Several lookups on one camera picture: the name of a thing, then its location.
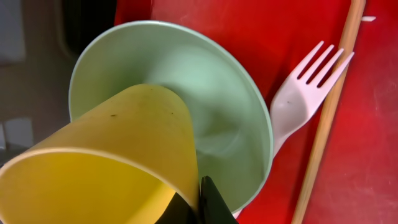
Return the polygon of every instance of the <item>red surface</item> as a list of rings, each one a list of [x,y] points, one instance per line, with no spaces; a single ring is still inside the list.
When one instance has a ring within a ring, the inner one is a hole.
[[[155,19],[207,35],[241,62],[267,105],[320,40],[338,45],[349,8],[347,0],[128,2],[119,0],[117,24]],[[398,222],[397,9],[396,0],[367,3],[364,15],[377,18],[361,24],[304,223]],[[285,143],[240,223],[291,222],[318,115]]]

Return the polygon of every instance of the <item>plastic fork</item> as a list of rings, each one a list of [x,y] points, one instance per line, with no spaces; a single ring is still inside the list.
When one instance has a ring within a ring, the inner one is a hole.
[[[354,52],[349,54],[325,83],[319,86],[323,77],[325,77],[329,69],[343,53],[344,49],[339,49],[319,73],[316,74],[315,78],[311,82],[308,82],[308,79],[332,50],[333,45],[330,45],[299,78],[303,69],[308,65],[316,52],[318,52],[322,44],[323,41],[293,69],[272,100],[271,123],[274,133],[274,156],[278,153],[286,139],[301,128],[315,114],[354,55]]]

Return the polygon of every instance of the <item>chopstick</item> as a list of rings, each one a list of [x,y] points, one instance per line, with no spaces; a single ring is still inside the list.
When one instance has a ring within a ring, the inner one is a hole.
[[[334,69],[338,68],[345,58],[353,51],[356,36],[358,34],[359,25],[365,7],[365,0],[352,0],[349,7],[347,20],[344,25],[343,35],[340,39],[339,48],[344,48],[344,53],[340,57]],[[331,124],[336,113],[338,100],[340,98],[341,89],[343,88],[347,68],[341,74],[340,79],[329,92],[325,102],[323,103],[322,113],[318,124],[317,133],[313,142],[310,159],[308,161],[307,170],[303,185],[298,197],[296,209],[293,215],[292,224],[301,224],[307,209],[308,201],[310,200],[313,184],[317,177],[319,165],[322,159],[323,151],[325,150],[326,142],[328,140]]]

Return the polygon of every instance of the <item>yellow cup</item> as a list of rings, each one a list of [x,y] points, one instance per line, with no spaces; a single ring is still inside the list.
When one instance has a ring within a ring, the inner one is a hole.
[[[5,164],[0,220],[154,223],[175,192],[197,210],[188,109],[164,87],[136,85]]]

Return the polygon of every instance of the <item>fork tine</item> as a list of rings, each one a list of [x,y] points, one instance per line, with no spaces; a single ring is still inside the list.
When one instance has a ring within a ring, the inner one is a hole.
[[[307,56],[305,56],[305,58],[293,69],[290,75],[297,77],[301,73],[301,71],[305,68],[305,66],[310,62],[311,58],[316,54],[316,52],[319,50],[322,44],[323,41],[319,42],[319,44],[315,46],[315,48],[312,49],[311,52]]]
[[[328,73],[331,66],[337,61],[338,57],[343,53],[344,49],[340,49],[337,53],[329,60],[328,63],[319,71],[315,78],[310,82],[311,85],[318,85],[322,78]]]
[[[330,45],[322,54],[319,56],[319,58],[311,65],[311,67],[304,73],[304,75],[300,78],[303,81],[307,81],[311,75],[315,72],[315,70],[318,68],[318,66],[322,63],[322,61],[325,59],[326,56],[330,53],[330,51],[333,49],[334,45]]]
[[[327,92],[333,87],[333,85],[337,82],[340,75],[343,73],[344,69],[347,67],[349,61],[353,58],[354,52],[351,52],[350,55],[344,60],[344,62],[331,74],[331,76],[326,80],[326,82],[321,86]]]

